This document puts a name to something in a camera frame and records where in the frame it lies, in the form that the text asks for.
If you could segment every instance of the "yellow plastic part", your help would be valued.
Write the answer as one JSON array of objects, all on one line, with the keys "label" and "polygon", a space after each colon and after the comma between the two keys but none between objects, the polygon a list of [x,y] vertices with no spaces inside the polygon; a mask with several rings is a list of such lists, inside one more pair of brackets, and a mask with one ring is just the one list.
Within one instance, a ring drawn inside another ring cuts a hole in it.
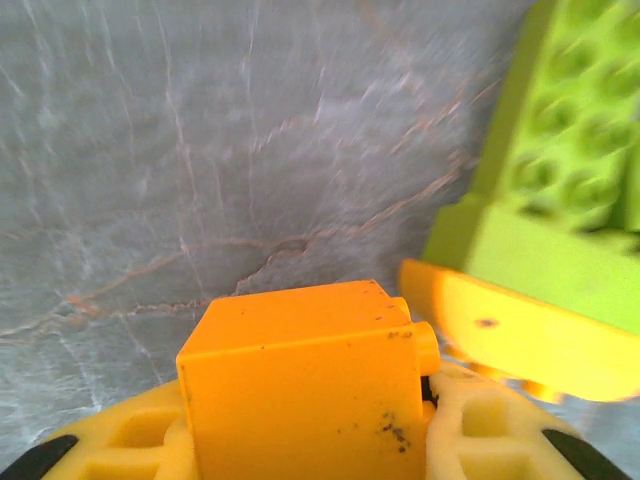
[{"label": "yellow plastic part", "polygon": [[374,281],[218,299],[178,355],[203,480],[422,480],[428,324]]},{"label": "yellow plastic part", "polygon": [[400,290],[471,362],[529,380],[541,400],[640,392],[639,336],[416,260],[403,263]]},{"label": "yellow plastic part", "polygon": [[78,443],[43,480],[199,480],[177,381],[69,425]]},{"label": "yellow plastic part", "polygon": [[427,480],[584,480],[542,434],[578,432],[525,397],[449,362],[430,384]]}]

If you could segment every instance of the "gray marble surface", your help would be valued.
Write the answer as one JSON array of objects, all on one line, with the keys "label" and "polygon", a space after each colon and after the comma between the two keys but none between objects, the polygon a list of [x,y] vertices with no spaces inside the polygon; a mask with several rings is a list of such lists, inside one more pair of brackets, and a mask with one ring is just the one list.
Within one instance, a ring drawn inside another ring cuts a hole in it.
[{"label": "gray marble surface", "polygon": [[[175,377],[211,299],[390,293],[531,0],[0,2],[0,468]],[[556,413],[640,474],[640,404]]]}]

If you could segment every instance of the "toy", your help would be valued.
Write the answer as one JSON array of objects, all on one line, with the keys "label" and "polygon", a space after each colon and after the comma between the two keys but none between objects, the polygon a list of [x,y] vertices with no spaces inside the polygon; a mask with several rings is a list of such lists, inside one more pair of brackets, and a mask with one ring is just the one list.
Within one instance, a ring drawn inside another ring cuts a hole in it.
[{"label": "toy", "polygon": [[471,190],[400,271],[454,355],[545,401],[640,393],[639,19],[627,0],[531,9]]},{"label": "toy", "polygon": [[0,480],[629,480],[373,281],[215,300],[177,364]]}]

